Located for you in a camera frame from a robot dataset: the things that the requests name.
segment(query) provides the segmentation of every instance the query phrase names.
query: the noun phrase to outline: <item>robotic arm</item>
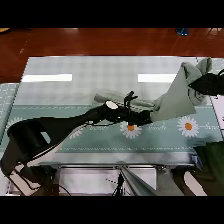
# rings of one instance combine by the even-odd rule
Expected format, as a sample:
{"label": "robotic arm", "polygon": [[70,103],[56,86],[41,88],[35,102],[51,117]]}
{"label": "robotic arm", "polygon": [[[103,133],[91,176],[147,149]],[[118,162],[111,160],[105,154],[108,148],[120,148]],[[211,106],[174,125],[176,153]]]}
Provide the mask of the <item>robotic arm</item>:
{"label": "robotic arm", "polygon": [[[106,101],[102,106],[76,117],[41,117],[12,125],[7,131],[10,141],[0,161],[3,174],[14,183],[22,195],[52,195],[57,169],[37,164],[46,159],[49,153],[56,152],[63,140],[73,131],[103,120],[108,120],[111,124],[127,121],[129,125],[138,126],[152,123],[150,111],[131,111],[130,102],[137,98],[133,95],[132,91],[124,98],[124,107]],[[41,134],[43,132],[48,134],[50,142],[45,140]]]}

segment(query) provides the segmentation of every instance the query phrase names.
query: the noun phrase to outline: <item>towel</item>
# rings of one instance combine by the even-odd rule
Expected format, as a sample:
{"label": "towel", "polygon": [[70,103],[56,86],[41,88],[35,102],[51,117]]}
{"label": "towel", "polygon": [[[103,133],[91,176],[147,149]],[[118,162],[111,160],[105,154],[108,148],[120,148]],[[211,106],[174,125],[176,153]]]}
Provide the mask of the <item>towel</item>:
{"label": "towel", "polygon": [[[134,111],[152,111],[150,116],[153,122],[195,114],[195,106],[206,104],[206,96],[188,85],[208,73],[211,69],[211,58],[204,58],[196,66],[189,62],[183,62],[165,94],[157,100],[135,99],[131,101],[131,109]],[[96,106],[97,103],[112,100],[118,105],[123,105],[124,97],[120,93],[101,90],[96,93],[92,104]]]}

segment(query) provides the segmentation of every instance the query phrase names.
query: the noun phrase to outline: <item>table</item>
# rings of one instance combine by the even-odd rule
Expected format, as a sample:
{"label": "table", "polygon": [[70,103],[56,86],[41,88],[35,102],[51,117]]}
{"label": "table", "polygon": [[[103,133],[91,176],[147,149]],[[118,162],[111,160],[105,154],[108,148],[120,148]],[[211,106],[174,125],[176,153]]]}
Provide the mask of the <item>table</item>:
{"label": "table", "polygon": [[[138,74],[176,74],[182,62],[197,64],[196,57],[65,56],[31,57],[15,97],[14,107],[91,105],[101,89],[126,95],[133,90],[141,99],[157,99],[171,82],[138,82]],[[70,81],[43,81],[64,74]],[[189,152],[55,153],[53,164],[192,164]]]}

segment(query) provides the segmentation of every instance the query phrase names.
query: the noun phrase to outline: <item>white daisy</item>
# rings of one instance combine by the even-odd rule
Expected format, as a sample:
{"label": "white daisy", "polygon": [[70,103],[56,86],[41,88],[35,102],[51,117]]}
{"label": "white daisy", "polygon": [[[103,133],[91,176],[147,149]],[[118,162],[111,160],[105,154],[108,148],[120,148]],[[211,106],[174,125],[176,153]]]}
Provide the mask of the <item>white daisy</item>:
{"label": "white daisy", "polygon": [[80,129],[78,129],[78,130],[72,132],[72,134],[70,135],[69,138],[72,139],[72,138],[76,138],[76,137],[78,137],[79,135],[82,134],[82,130],[83,130],[83,128],[80,128]]}
{"label": "white daisy", "polygon": [[137,125],[128,125],[127,122],[122,122],[120,127],[120,131],[123,132],[123,135],[125,135],[126,138],[135,138],[141,134],[142,130],[142,128],[138,127]]}
{"label": "white daisy", "polygon": [[22,117],[14,117],[13,119],[11,119],[10,121],[8,121],[6,127],[5,127],[5,131],[8,131],[9,127],[12,126],[13,124],[22,121],[23,118]]}
{"label": "white daisy", "polygon": [[177,127],[179,127],[179,131],[182,131],[182,135],[185,135],[185,137],[194,137],[197,136],[198,132],[198,124],[194,120],[194,118],[190,117],[182,117],[178,121]]}

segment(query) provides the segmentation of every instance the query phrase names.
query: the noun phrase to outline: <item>wooden floor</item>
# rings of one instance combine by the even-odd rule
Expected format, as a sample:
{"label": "wooden floor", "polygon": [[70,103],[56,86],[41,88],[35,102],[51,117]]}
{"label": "wooden floor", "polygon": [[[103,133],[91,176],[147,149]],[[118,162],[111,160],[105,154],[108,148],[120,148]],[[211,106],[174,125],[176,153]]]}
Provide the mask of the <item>wooden floor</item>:
{"label": "wooden floor", "polygon": [[0,83],[19,82],[31,56],[159,55],[224,57],[224,29],[32,28],[0,34]]}

